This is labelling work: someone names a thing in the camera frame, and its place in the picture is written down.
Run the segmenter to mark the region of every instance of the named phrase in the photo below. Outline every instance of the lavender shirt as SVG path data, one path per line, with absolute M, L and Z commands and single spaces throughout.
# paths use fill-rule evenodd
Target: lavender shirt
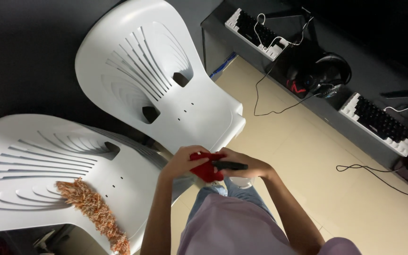
M 253 203 L 210 194 L 180 237 L 178 255 L 296 255 L 284 232 Z M 318 255 L 361 255 L 350 240 L 327 241 Z

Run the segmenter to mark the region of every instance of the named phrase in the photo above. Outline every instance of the person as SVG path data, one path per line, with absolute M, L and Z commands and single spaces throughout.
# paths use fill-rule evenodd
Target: person
M 173 179 L 199 166 L 207 158 L 191 161 L 190 155 L 209 153 L 201 146 L 181 147 L 158 177 L 147 219 L 141 255 L 170 254 L 171 192 Z M 348 239 L 325 242 L 319 230 L 288 191 L 277 172 L 267 163 L 222 148 L 224 161 L 248 165 L 247 170 L 222 170 L 222 185 L 202 188 L 182 232 L 179 255 L 359 255 Z M 280 215 L 284 232 L 254 187 L 240 189 L 228 177 L 261 177 Z

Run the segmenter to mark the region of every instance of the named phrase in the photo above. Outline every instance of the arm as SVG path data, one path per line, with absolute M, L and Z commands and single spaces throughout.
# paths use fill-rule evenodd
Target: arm
M 286 188 L 277 172 L 267 163 L 223 148 L 219 153 L 225 154 L 221 160 L 239 162 L 248 165 L 247 170 L 222 170 L 225 176 L 261 177 L 272 198 L 283 223 L 291 247 L 301 255 L 316 255 L 325 241 L 319 230 Z
M 190 161 L 190 155 L 197 152 L 209 153 L 208 150 L 201 146 L 181 147 L 158 176 L 154 199 L 141 244 L 142 255 L 171 253 L 171 196 L 173 179 L 208 161 L 208 158 Z

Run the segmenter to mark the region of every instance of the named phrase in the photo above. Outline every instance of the headphones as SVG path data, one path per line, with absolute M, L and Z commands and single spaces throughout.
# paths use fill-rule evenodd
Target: headphones
M 291 66 L 287 71 L 286 87 L 299 98 L 312 93 L 318 98 L 334 96 L 341 86 L 349 83 L 352 70 L 345 59 L 335 53 L 324 53 L 318 61 L 305 68 Z

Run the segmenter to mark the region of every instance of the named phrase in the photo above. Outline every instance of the jeans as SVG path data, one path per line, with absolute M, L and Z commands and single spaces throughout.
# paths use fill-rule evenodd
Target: jeans
M 222 196 L 235 197 L 235 198 L 253 203 L 259 206 L 265 212 L 267 212 L 270 215 L 270 217 L 273 219 L 273 221 L 276 223 L 275 219 L 272 216 L 272 213 L 267 208 L 264 201 L 259 196 L 258 192 L 254 189 L 253 186 L 251 186 L 248 189 L 241 189 L 237 185 L 235 185 L 228 177 L 224 177 L 224 184 L 226 184 L 226 188 L 228 189 L 227 191 L 222 185 L 204 187 L 200 189 L 200 191 L 196 195 L 195 204 L 191 208 L 187 223 L 193 218 L 193 216 L 195 216 L 196 212 L 201 207 L 207 195 L 212 194 L 212 193 L 220 194 Z

